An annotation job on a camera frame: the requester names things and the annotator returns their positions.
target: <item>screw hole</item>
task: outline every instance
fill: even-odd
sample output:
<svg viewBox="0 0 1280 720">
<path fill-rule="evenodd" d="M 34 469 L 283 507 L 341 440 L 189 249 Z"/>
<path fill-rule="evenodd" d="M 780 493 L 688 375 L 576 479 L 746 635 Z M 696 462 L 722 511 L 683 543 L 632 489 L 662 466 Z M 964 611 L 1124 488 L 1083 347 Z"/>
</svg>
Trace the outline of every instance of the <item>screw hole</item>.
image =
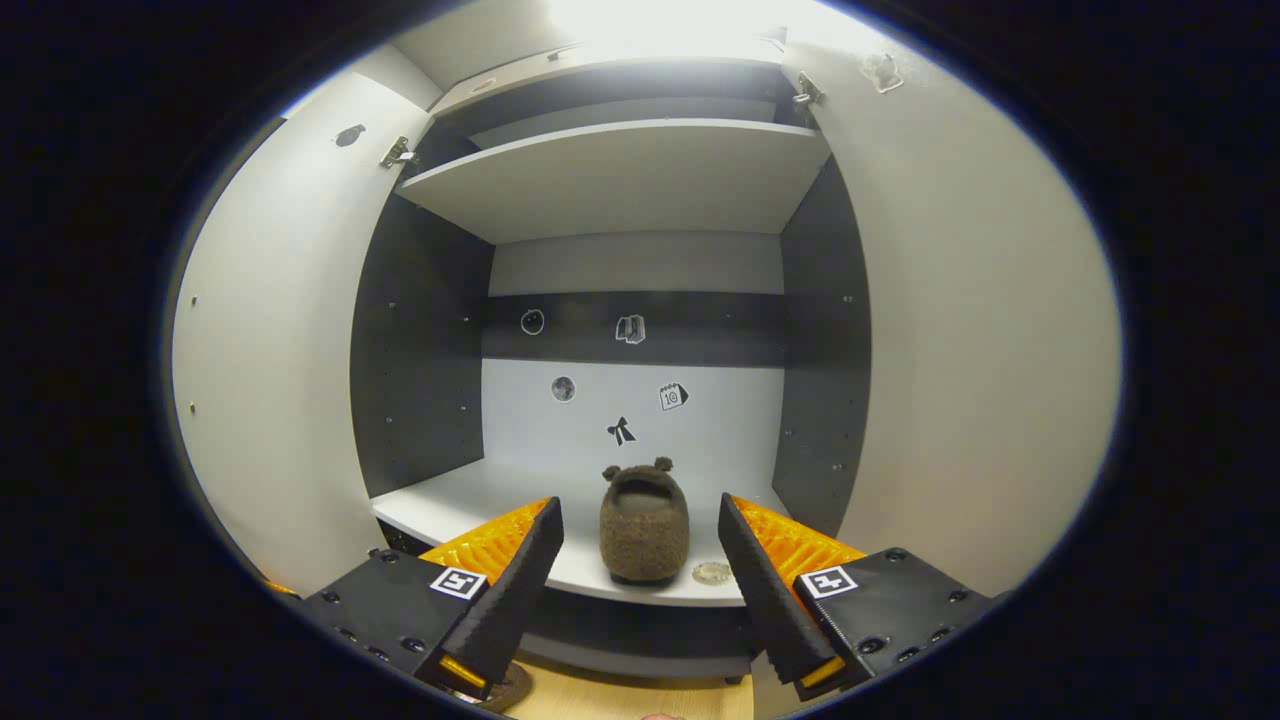
<svg viewBox="0 0 1280 720">
<path fill-rule="evenodd" d="M 865 638 L 863 642 L 858 643 L 859 655 L 872 655 L 873 652 L 879 652 L 884 648 L 884 641 L 881 638 Z"/>
</svg>

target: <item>open cabinet door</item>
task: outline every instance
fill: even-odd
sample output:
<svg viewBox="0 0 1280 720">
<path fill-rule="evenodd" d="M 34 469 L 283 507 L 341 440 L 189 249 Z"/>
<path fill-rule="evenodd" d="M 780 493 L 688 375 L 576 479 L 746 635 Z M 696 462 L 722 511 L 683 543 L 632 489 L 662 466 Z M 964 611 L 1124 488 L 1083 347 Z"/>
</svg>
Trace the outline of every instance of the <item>open cabinet door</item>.
<svg viewBox="0 0 1280 720">
<path fill-rule="evenodd" d="M 803 5 L 783 73 L 826 94 L 809 109 L 870 296 L 867 432 L 838 538 L 911 548 L 997 594 L 1062 537 L 1101 468 L 1121 379 L 1112 277 L 1066 178 L 1000 108 L 864 22 Z"/>
<path fill-rule="evenodd" d="M 428 113 L 347 72 L 312 94 L 223 191 L 174 318 L 182 439 L 209 502 L 271 580 L 303 596 L 384 543 L 352 432 L 352 309 L 383 168 Z"/>
</svg>

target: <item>wooden floor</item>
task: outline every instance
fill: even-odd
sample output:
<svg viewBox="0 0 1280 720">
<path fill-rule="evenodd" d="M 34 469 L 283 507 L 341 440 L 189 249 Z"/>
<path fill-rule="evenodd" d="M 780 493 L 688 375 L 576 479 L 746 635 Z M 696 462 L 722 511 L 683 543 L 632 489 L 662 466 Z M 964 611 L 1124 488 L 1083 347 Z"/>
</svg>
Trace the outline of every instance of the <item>wooden floor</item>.
<svg viewBox="0 0 1280 720">
<path fill-rule="evenodd" d="M 517 720 L 640 720 L 657 712 L 687 720 L 751 717 L 751 676 L 739 685 L 723 679 L 649 680 L 580 670 L 518 655 L 534 678 L 529 696 L 507 708 Z"/>
</svg>

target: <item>door hinge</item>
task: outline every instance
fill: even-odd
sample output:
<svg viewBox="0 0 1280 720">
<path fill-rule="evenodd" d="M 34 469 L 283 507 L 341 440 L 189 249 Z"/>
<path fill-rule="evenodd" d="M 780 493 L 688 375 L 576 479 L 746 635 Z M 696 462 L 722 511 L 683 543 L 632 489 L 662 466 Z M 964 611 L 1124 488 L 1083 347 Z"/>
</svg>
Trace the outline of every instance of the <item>door hinge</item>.
<svg viewBox="0 0 1280 720">
<path fill-rule="evenodd" d="M 827 94 L 823 92 L 822 88 L 819 88 L 817 85 L 814 85 L 813 81 L 809 79 L 809 76 L 801 72 L 800 95 L 792 97 L 791 104 L 792 106 L 795 106 L 796 110 L 801 110 L 814 102 L 822 102 L 822 99 L 826 96 Z"/>
<path fill-rule="evenodd" d="M 417 158 L 417 154 L 410 152 L 408 138 L 402 135 L 399 140 L 396 141 L 396 145 L 392 145 L 392 149 L 387 151 L 387 156 L 383 158 L 383 161 L 379 163 L 379 165 L 390 168 L 396 163 L 410 163 L 415 158 Z"/>
</svg>

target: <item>fuzzy brown teddy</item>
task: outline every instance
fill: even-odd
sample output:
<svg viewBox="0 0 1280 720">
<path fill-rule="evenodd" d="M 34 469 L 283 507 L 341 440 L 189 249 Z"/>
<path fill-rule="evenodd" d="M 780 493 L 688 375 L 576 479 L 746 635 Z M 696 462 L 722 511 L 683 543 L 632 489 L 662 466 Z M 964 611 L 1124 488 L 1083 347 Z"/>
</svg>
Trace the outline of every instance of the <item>fuzzy brown teddy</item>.
<svg viewBox="0 0 1280 720">
<path fill-rule="evenodd" d="M 622 470 L 609 465 L 600 503 L 600 557 L 616 582 L 669 582 L 689 559 L 689 505 L 667 473 L 669 457 Z"/>
</svg>

